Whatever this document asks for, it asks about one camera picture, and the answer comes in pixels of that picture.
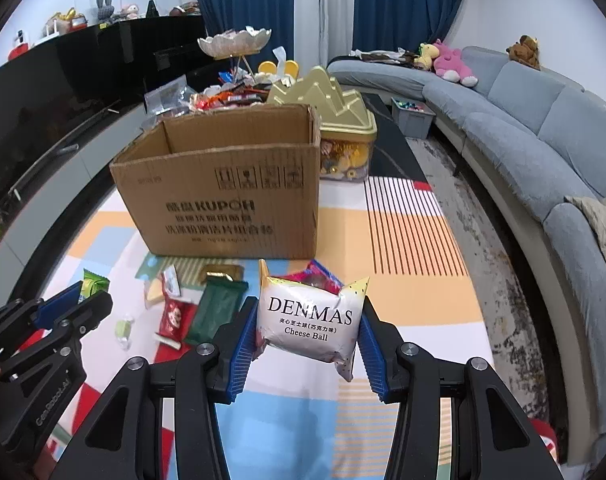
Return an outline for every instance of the cardboard box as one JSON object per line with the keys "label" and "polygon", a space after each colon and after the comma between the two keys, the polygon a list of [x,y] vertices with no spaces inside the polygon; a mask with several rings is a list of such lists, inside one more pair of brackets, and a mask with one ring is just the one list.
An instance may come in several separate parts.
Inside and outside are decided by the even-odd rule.
{"label": "cardboard box", "polygon": [[220,110],[164,120],[110,170],[154,254],[307,259],[319,143],[306,105]]}

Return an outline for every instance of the white decorative bowl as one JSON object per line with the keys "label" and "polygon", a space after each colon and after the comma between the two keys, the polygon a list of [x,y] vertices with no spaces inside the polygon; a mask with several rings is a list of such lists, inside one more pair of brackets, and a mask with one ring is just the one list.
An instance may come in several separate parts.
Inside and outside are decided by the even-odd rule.
{"label": "white decorative bowl", "polygon": [[252,27],[246,27],[246,30],[240,32],[228,30],[214,37],[199,38],[199,47],[211,57],[256,54],[270,41],[271,35],[272,29],[254,30]]}

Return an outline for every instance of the gray plastic storage box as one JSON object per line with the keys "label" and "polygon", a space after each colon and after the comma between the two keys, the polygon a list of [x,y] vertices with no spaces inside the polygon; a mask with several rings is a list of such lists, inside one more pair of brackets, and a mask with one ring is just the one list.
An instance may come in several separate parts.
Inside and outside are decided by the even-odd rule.
{"label": "gray plastic storage box", "polygon": [[416,107],[423,109],[422,112],[419,112],[402,108],[400,103],[403,102],[407,101],[392,99],[392,117],[395,123],[398,124],[404,136],[425,139],[430,131],[430,124],[432,124],[435,113],[425,103],[414,103]]}

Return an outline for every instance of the white sheer curtain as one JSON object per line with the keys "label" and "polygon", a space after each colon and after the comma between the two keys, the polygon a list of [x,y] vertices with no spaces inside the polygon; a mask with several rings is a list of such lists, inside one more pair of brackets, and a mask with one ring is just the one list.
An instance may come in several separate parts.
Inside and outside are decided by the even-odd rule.
{"label": "white sheer curtain", "polygon": [[293,56],[301,76],[350,53],[353,19],[354,0],[294,0]]}

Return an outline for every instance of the gray rabbit figurine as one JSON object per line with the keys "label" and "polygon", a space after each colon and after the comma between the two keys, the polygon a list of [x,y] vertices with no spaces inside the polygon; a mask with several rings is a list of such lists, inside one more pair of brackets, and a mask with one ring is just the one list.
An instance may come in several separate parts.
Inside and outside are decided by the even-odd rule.
{"label": "gray rabbit figurine", "polygon": [[100,22],[105,22],[112,17],[114,14],[114,6],[112,0],[105,0],[105,6],[103,7],[103,0],[96,0],[96,6],[98,9],[98,19]]}

